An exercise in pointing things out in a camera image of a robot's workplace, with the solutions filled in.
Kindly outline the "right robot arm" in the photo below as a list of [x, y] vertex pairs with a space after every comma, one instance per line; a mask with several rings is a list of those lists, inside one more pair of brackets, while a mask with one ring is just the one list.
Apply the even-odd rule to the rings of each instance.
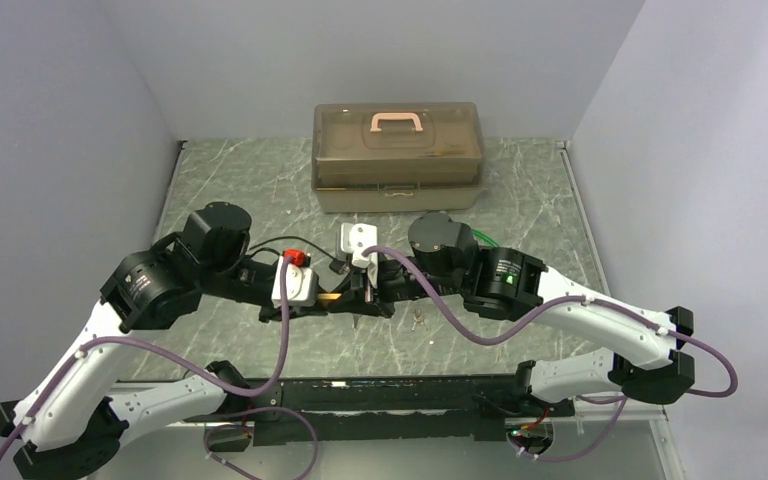
[[545, 262], [508, 247], [482, 246], [472, 228], [441, 212], [429, 212], [408, 229], [409, 256], [384, 246], [371, 224], [343, 223], [336, 254], [352, 279], [341, 302], [373, 306], [389, 317], [395, 303], [431, 299], [447, 318], [443, 299], [457, 295], [466, 311], [485, 319], [511, 321], [492, 339], [479, 337], [461, 322], [455, 328], [470, 341], [492, 346], [537, 323], [567, 330], [597, 350], [558, 361], [519, 365], [511, 401], [534, 415], [547, 404], [579, 395], [620, 392], [643, 403], [668, 405], [695, 383], [695, 360], [683, 352], [693, 331], [693, 314], [683, 307], [659, 312], [619, 302], [585, 287]]

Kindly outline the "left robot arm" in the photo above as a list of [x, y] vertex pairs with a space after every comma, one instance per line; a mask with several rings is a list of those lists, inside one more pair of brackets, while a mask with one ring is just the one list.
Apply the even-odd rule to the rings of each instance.
[[[232, 420], [278, 382], [249, 385], [229, 362], [207, 367], [157, 344], [204, 296], [257, 305], [287, 324], [320, 291], [306, 256], [275, 262], [247, 250], [252, 219], [243, 208], [212, 202], [191, 213], [179, 232], [126, 256], [104, 283], [90, 317], [46, 378], [25, 398], [0, 403], [0, 461], [11, 455], [24, 479], [82, 479], [126, 444], [190, 418]], [[188, 371], [177, 382], [131, 395], [112, 387], [139, 351]]]

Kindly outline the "brass padlock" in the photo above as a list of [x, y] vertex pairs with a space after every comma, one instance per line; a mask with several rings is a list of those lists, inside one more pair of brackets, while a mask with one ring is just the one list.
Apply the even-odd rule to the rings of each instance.
[[341, 298], [341, 293], [323, 292], [317, 295], [317, 303], [323, 307], [328, 307]]

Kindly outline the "green cable lock loop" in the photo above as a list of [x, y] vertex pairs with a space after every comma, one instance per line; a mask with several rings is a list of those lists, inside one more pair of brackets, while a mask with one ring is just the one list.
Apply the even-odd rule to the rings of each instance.
[[476, 239], [478, 239], [479, 241], [481, 241], [485, 245], [490, 246], [490, 247], [498, 247], [498, 243], [495, 240], [493, 240], [492, 238], [490, 238], [488, 235], [486, 235], [485, 233], [483, 233], [483, 232], [481, 232], [481, 231], [479, 231], [477, 229], [473, 229], [472, 233], [473, 233], [473, 236]]

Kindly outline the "black cable lock loop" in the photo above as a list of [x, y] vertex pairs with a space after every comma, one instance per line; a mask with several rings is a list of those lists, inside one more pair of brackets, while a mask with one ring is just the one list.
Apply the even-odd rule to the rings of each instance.
[[335, 254], [327, 251], [324, 247], [318, 245], [317, 243], [297, 235], [281, 235], [259, 241], [251, 247], [251, 254], [277, 244], [301, 249], [306, 253], [317, 252], [329, 260], [328, 268], [333, 273], [346, 274], [349, 272], [350, 267], [345, 260], [338, 258]]

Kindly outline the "small silver key pair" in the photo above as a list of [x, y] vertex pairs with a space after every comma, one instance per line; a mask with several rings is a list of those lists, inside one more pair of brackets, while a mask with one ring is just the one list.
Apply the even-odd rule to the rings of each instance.
[[424, 313], [421, 310], [415, 310], [413, 312], [413, 318], [412, 318], [412, 325], [410, 330], [411, 331], [417, 331], [417, 330], [426, 330], [426, 318]]

